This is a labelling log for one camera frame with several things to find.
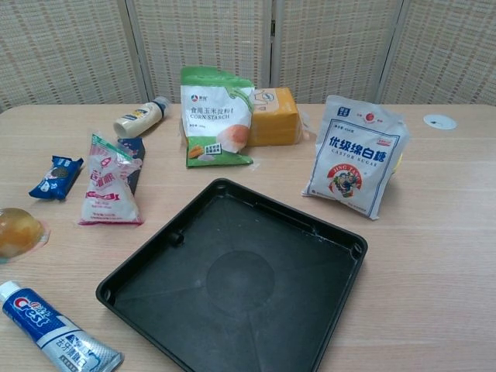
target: tray rim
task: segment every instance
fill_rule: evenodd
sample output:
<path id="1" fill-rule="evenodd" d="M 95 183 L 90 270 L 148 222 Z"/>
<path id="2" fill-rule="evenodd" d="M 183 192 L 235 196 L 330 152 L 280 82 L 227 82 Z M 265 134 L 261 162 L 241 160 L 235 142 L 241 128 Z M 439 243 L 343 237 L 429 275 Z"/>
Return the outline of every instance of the tray rim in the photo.
<path id="1" fill-rule="evenodd" d="M 128 326 L 133 328 L 135 331 L 137 331 L 142 337 L 144 337 L 148 342 L 152 343 L 158 350 L 160 350 L 162 353 L 164 353 L 166 356 L 171 358 L 180 368 L 185 370 L 186 372 L 197 372 L 196 370 L 193 370 L 186 362 L 184 362 L 179 356 L 175 355 L 171 350 L 163 346 L 161 343 L 156 341 L 148 332 L 146 332 L 144 329 L 141 329 L 139 326 L 137 326 L 131 319 L 127 318 L 125 315 L 123 315 L 118 309 L 116 309 L 113 305 L 111 305 L 108 301 L 107 298 L 105 298 L 105 290 L 106 286 L 110 282 L 110 280 L 118 273 L 120 270 L 122 270 L 126 265 L 129 264 L 130 261 L 132 261 L 136 256 L 138 256 L 147 246 L 152 242 L 157 236 L 159 236 L 164 230 L 169 229 L 173 224 L 174 221 L 180 216 L 183 215 L 185 212 L 187 212 L 195 203 L 202 199 L 205 194 L 207 194 L 211 189 L 218 187 L 219 185 L 222 184 L 228 184 L 229 186 L 233 186 L 235 188 L 241 189 L 245 192 L 248 192 L 254 196 L 257 196 L 258 198 L 262 198 L 264 200 L 267 200 L 271 203 L 274 203 L 278 205 L 279 207 L 285 208 L 287 210 L 290 210 L 293 213 L 303 215 L 307 219 L 312 219 L 320 224 L 326 225 L 330 228 L 337 229 L 341 233 L 344 233 L 348 236 L 352 236 L 354 239 L 356 239 L 358 242 L 360 242 L 360 257 L 356 259 L 356 266 L 355 269 L 352 271 L 352 274 L 350 275 L 349 280 L 347 281 L 347 284 L 345 286 L 345 289 L 339 298 L 339 304 L 336 307 L 336 312 L 335 315 L 332 317 L 332 321 L 329 322 L 327 329 L 325 331 L 325 336 L 322 338 L 322 341 L 319 345 L 317 354 L 314 357 L 313 364 L 311 367 L 310 372 L 316 372 L 319 368 L 320 363 L 322 362 L 322 358 L 324 356 L 324 353 L 326 352 L 327 346 L 329 345 L 329 341 L 332 337 L 332 334 L 336 330 L 337 323 L 339 321 L 339 318 L 341 317 L 341 313 L 343 312 L 344 305 L 346 304 L 346 300 L 350 295 L 351 288 L 353 287 L 355 280 L 357 278 L 358 273 L 360 272 L 360 268 L 363 263 L 363 259 L 367 253 L 368 250 L 368 244 L 367 241 L 360 235 L 351 232 L 349 230 L 343 229 L 339 226 L 333 225 L 330 222 L 324 221 L 322 219 L 318 219 L 317 217 L 313 215 L 309 215 L 308 213 L 305 213 L 303 211 L 300 211 L 296 208 L 293 208 L 289 205 L 286 205 L 280 201 L 277 201 L 275 199 L 269 198 L 266 195 L 262 195 L 261 193 L 254 191 L 252 189 L 249 189 L 245 186 L 242 186 L 241 184 L 238 184 L 234 181 L 231 181 L 228 178 L 216 178 L 210 184 L 208 184 L 203 190 L 200 191 L 198 195 L 196 195 L 189 203 L 186 204 L 172 219 L 169 220 L 162 228 L 160 228 L 155 234 L 153 234 L 145 243 L 141 245 L 140 248 L 138 248 L 135 252 L 133 252 L 124 262 L 122 262 L 116 269 L 114 269 L 105 279 L 103 279 L 100 284 L 97 286 L 95 295 L 98 301 L 100 301 L 106 308 L 108 308 L 111 312 L 113 312 L 115 315 L 117 315 L 122 321 L 124 321 Z"/>

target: table surface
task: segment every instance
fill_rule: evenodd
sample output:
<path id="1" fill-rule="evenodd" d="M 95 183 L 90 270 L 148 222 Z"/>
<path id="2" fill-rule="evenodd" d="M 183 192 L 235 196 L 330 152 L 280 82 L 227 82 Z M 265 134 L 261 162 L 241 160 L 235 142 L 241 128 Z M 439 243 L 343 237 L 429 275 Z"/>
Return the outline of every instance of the table surface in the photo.
<path id="1" fill-rule="evenodd" d="M 95 338 L 124 352 L 121 371 L 179 371 L 95 298 L 98 283 L 210 181 L 227 177 L 363 236 L 369 250 L 322 360 L 321 371 L 496 370 L 496 108 L 386 105 L 405 115 L 412 139 L 387 186 L 380 219 L 319 198 L 303 198 L 315 136 L 296 146 L 249 149 L 254 163 L 186 169 L 180 106 L 144 136 L 136 201 L 145 223 L 79 226 L 88 176 L 64 202 L 28 196 L 51 156 L 88 158 L 89 135 L 115 138 L 115 118 L 135 105 L 29 105 L 0 115 L 0 208 L 46 221 L 47 245 L 0 266 L 0 283 L 37 290 Z M 300 105 L 318 127 L 324 105 Z M 427 126 L 449 115 L 455 130 Z M 50 362 L 7 317 L 0 317 L 0 370 L 50 371 Z"/>

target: square tray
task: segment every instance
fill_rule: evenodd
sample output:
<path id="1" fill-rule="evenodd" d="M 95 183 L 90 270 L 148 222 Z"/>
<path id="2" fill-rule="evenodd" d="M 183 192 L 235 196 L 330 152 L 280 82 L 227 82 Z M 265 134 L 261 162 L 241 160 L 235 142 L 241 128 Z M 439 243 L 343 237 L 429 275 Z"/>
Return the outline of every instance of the square tray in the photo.
<path id="1" fill-rule="evenodd" d="M 356 234 L 218 179 L 96 295 L 186 371 L 315 371 L 366 251 Z"/>

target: woven screen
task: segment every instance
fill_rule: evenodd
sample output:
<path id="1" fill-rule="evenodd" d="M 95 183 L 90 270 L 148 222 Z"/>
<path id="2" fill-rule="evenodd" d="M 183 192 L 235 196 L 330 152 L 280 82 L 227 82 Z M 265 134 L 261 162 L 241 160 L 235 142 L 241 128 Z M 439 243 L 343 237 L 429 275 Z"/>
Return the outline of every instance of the woven screen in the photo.
<path id="1" fill-rule="evenodd" d="M 280 86 L 299 103 L 376 94 L 397 0 L 286 0 Z"/>
<path id="2" fill-rule="evenodd" d="M 134 0 L 154 93 L 181 100 L 180 70 L 209 65 L 267 87 L 270 0 Z"/>
<path id="3" fill-rule="evenodd" d="M 141 102 L 115 1 L 1 1 L 0 32 L 0 111 Z"/>
<path id="4" fill-rule="evenodd" d="M 384 103 L 496 102 L 496 2 L 412 0 Z"/>

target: cheese block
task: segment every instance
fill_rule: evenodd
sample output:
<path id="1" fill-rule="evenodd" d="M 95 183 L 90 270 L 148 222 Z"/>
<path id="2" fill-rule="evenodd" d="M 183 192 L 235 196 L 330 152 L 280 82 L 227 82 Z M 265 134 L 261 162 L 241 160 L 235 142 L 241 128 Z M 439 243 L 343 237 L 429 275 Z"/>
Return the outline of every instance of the cheese block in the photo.
<path id="1" fill-rule="evenodd" d="M 247 146 L 294 145 L 302 129 L 289 88 L 264 88 L 254 92 L 254 110 Z"/>

